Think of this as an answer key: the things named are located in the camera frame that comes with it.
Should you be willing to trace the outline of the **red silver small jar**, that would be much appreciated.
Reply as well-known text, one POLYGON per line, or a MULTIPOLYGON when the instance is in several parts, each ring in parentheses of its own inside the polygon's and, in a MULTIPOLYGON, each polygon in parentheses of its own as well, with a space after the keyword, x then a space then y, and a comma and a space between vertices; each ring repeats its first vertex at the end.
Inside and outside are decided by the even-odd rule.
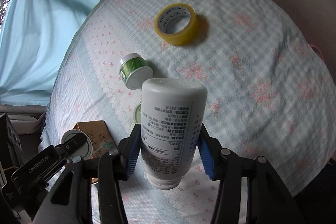
POLYGON ((62 136, 62 144, 65 144, 70 155, 68 160, 80 156, 83 160, 90 159, 93 153, 93 144, 89 137, 82 131, 72 129, 62 136))

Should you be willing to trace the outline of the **pale green lid jar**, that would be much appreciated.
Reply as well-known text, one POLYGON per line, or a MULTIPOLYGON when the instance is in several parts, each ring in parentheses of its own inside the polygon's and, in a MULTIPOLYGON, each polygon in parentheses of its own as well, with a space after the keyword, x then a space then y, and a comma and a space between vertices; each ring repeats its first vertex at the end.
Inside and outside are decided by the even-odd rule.
POLYGON ((133 111, 133 120, 135 124, 141 123, 141 115, 142 115, 142 112, 141 112, 141 102, 140 102, 135 106, 134 111, 133 111))

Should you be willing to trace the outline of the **white pill bottle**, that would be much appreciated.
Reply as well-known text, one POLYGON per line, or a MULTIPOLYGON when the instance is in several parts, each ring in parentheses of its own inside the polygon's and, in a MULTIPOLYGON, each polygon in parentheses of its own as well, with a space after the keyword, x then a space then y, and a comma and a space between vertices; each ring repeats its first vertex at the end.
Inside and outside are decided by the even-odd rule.
POLYGON ((191 81, 155 78, 143 83, 141 95, 143 167, 152 186, 170 190, 193 161, 207 89, 191 81))

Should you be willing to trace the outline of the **green label white jar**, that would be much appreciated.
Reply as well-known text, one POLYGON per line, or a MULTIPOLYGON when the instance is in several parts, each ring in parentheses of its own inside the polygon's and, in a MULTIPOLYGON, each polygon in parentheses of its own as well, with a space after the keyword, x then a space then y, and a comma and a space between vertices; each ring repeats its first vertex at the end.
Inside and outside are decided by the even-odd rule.
POLYGON ((138 53, 130 53, 120 60, 119 76, 129 90, 142 88, 142 84, 153 77, 153 69, 138 53))

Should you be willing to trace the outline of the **yellow adhesive tape roll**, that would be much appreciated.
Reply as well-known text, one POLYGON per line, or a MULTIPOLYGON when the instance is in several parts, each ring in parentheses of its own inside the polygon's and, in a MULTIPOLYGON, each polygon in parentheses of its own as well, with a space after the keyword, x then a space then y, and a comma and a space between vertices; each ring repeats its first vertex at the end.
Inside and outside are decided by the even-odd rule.
POLYGON ((199 19, 191 6, 175 3, 158 13, 154 30, 168 44, 186 46, 199 35, 199 19))

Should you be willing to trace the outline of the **brown cardboard box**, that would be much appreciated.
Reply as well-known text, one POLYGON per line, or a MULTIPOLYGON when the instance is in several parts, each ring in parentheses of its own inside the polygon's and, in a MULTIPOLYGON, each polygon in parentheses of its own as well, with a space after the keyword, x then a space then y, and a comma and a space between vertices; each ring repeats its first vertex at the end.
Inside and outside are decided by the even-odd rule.
POLYGON ((103 120, 78 122, 73 129, 82 131, 90 139, 91 145, 89 145, 89 150, 91 152, 87 157, 89 160, 101 157, 114 145, 108 127, 103 120))

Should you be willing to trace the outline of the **floral checkered bed quilt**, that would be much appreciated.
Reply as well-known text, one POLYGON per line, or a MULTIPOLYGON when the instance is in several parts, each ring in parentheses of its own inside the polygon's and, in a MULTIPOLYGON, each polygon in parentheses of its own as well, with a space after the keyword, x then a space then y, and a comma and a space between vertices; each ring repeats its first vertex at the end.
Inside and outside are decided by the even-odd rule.
POLYGON ((292 195, 335 153, 335 84, 271 0, 101 0, 64 57, 42 148, 76 123, 110 137, 141 115, 141 152, 121 183, 131 223, 209 223, 219 184, 201 127, 241 157, 269 160, 292 195))

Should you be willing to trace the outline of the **light blue curtain sheet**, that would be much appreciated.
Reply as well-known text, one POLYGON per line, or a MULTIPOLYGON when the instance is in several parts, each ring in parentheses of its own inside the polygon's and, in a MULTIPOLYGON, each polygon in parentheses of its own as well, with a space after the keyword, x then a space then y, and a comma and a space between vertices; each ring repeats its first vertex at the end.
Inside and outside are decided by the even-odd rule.
POLYGON ((10 0, 1 27, 1 104, 49 103, 60 65, 100 0, 10 0))

